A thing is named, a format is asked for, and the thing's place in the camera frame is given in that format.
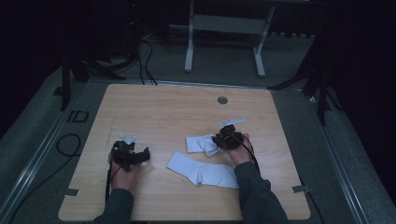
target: black camera rig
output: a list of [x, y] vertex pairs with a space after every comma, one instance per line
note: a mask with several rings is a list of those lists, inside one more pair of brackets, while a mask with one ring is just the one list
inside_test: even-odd
[[149, 160], [149, 148], [146, 147], [142, 152], [134, 152], [134, 142], [128, 145], [124, 141], [117, 141], [111, 148], [113, 160], [122, 169], [129, 172], [131, 165]]
[[231, 124], [220, 129], [216, 136], [212, 136], [212, 140], [218, 147], [236, 149], [244, 142], [244, 137], [241, 133], [236, 132], [235, 127]]

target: cable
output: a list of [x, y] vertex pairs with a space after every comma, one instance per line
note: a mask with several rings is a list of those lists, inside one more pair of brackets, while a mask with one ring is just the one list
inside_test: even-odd
[[[77, 140], [78, 140], [78, 145], [77, 145], [75, 151], [74, 151], [72, 154], [67, 154], [67, 153], [62, 152], [61, 149], [60, 149], [60, 147], [59, 147], [61, 140], [63, 140], [64, 138], [66, 138], [66, 137], [68, 137], [68, 136], [74, 136], [74, 137], [76, 137]], [[61, 167], [59, 167], [54, 173], [52, 173], [52, 174], [49, 175], [46, 179], [44, 179], [43, 181], [41, 181], [41, 183], [39, 183], [35, 188], [33, 188], [28, 194], [26, 194], [26, 195], [23, 197], [23, 199], [21, 200], [21, 202], [18, 204], [17, 208], [15, 209], [14, 213], [12, 214], [12, 217], [11, 217], [10, 221], [8, 222], [9, 224], [12, 223], [12, 221], [14, 220], [14, 218], [15, 218], [15, 216], [17, 215], [18, 211], [21, 209], [23, 203], [25, 203], [26, 200], [27, 200], [30, 196], [32, 196], [32, 194], [33, 194], [36, 190], [40, 189], [48, 180], [50, 180], [53, 176], [55, 176], [56, 174], [58, 174], [58, 173], [59, 173], [59, 172], [60, 172], [60, 171], [61, 171], [61, 170], [73, 159], [73, 158], [75, 158], [75, 157], [81, 155], [81, 153], [78, 153], [78, 150], [79, 150], [79, 147], [80, 147], [80, 146], [81, 146], [81, 139], [79, 138], [78, 135], [76, 135], [76, 134], [74, 134], [74, 133], [66, 134], [66, 135], [64, 135], [64, 136], [62, 136], [62, 137], [60, 137], [60, 138], [58, 139], [58, 141], [56, 142], [56, 149], [58, 150], [59, 153], [61, 153], [63, 156], [68, 157], [69, 159], [68, 159]]]
[[146, 59], [146, 63], [145, 65], [143, 65], [142, 63], [142, 59], [140, 57], [140, 54], [137, 53], [137, 60], [139, 61], [139, 74], [140, 74], [140, 80], [142, 81], [143, 85], [146, 85], [144, 79], [143, 79], [143, 69], [145, 69], [146, 75], [148, 76], [148, 79], [150, 80], [152, 85], [158, 85], [157, 81], [154, 79], [154, 77], [152, 76], [152, 74], [150, 73], [150, 71], [148, 70], [148, 66], [149, 66], [149, 59], [151, 57], [152, 54], [152, 45], [147, 42], [146, 40], [142, 40], [143, 43], [147, 44], [150, 46], [150, 52], [148, 54], [148, 58]]
[[[303, 186], [305, 186], [305, 183], [304, 183], [304, 181], [301, 179], [300, 176], [299, 176], [299, 178], [300, 178], [301, 184], [302, 184]], [[320, 218], [320, 222], [324, 224], [323, 215], [321, 214], [321, 212], [320, 212], [320, 210], [319, 210], [319, 208], [318, 208], [318, 205], [317, 205], [317, 203], [316, 203], [315, 200], [314, 200], [314, 197], [312, 197], [312, 194], [311, 194], [310, 191], [308, 191], [307, 194], [308, 194], [309, 198], [311, 199], [312, 204], [315, 206], [315, 209], [316, 209], [317, 212], [318, 212], [318, 215], [319, 215], [319, 218]]]

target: wooden table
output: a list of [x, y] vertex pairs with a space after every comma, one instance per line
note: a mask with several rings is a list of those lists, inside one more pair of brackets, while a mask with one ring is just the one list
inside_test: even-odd
[[[227, 97], [226, 105], [218, 103], [220, 96]], [[139, 176], [132, 220], [240, 220], [237, 189], [194, 186], [166, 164], [179, 151], [197, 161], [232, 166], [225, 153], [188, 154], [185, 137], [217, 133], [219, 122], [241, 117], [246, 121], [234, 126], [250, 134], [262, 177], [271, 181], [288, 218], [309, 218], [304, 194], [291, 188], [301, 183], [269, 91], [125, 84], [107, 88], [69, 186], [79, 195], [64, 197], [59, 218], [93, 220], [102, 214], [107, 156], [122, 133], [137, 136], [136, 152], [145, 147], [151, 152]]]

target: metal frame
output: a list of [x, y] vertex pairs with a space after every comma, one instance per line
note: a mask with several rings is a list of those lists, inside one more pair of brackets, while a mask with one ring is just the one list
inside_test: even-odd
[[187, 46], [184, 71], [192, 71], [194, 30], [207, 30], [260, 35], [259, 45], [253, 48], [253, 56], [256, 62], [257, 75], [259, 77], [265, 77], [264, 66], [262, 65], [262, 47], [265, 37], [267, 37], [274, 12], [275, 7], [271, 7], [266, 20], [196, 15], [194, 14], [194, 0], [190, 0], [189, 45]]

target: gray carpet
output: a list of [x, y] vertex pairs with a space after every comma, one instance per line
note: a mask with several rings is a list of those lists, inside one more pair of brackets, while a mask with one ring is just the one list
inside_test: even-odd
[[[154, 47], [148, 69], [157, 80], [252, 88], [275, 85], [292, 77], [312, 43], [312, 39], [304, 37], [290, 39], [283, 36], [268, 37], [264, 49], [266, 51], [262, 55], [267, 77], [258, 78], [251, 48], [245, 44], [241, 47], [220, 43], [220, 47], [215, 47], [212, 46], [214, 44], [212, 42], [198, 41], [195, 47], [193, 70], [187, 74], [183, 71], [186, 53], [183, 36], [178, 35], [169, 43], [156, 42], [154, 37], [151, 35], [146, 38]], [[147, 58], [148, 55], [149, 46], [143, 45], [142, 59]], [[119, 73], [128, 78], [126, 81], [118, 82], [140, 82], [136, 65]], [[2, 180], [0, 198], [5, 199], [10, 193], [23, 167], [40, 148], [52, 123], [59, 117], [68, 118], [71, 111], [89, 112], [87, 122], [67, 122], [67, 120], [62, 122], [62, 128], [51, 141], [48, 155], [30, 189], [46, 179], [67, 160], [55, 146], [56, 140], [61, 136], [76, 133], [81, 137], [81, 147], [83, 147], [106, 86], [114, 82], [102, 75], [92, 75], [86, 84], [73, 82], [74, 100], [67, 111], [60, 112], [61, 98], [52, 95], [55, 88], [61, 85], [60, 71], [47, 79], [21, 117], [0, 141], [2, 148], [0, 164], [3, 167], [0, 170]], [[351, 213], [339, 177], [334, 171], [328, 144], [321, 133], [322, 127], [312, 113], [311, 103], [299, 92], [290, 91], [300, 89], [303, 85], [304, 82], [300, 82], [288, 91], [273, 92], [297, 171], [305, 184], [312, 189], [312, 196], [318, 204], [325, 223], [359, 223]], [[331, 108], [332, 111], [326, 112], [328, 121], [326, 130], [329, 131], [346, 172], [361, 199], [361, 206], [369, 223], [394, 223], [396, 220], [394, 205], [392, 206], [384, 192], [361, 147], [359, 137], [344, 112], [337, 111], [333, 106]], [[73, 137], [67, 137], [60, 145], [62, 150], [71, 153], [76, 148], [77, 141]], [[62, 223], [57, 214], [63, 200], [63, 192], [68, 187], [77, 162], [78, 158], [72, 159], [61, 172], [33, 193], [23, 203], [13, 223]], [[311, 209], [311, 218], [293, 220], [291, 223], [320, 223], [317, 208], [310, 198], [307, 197], [307, 200]]]

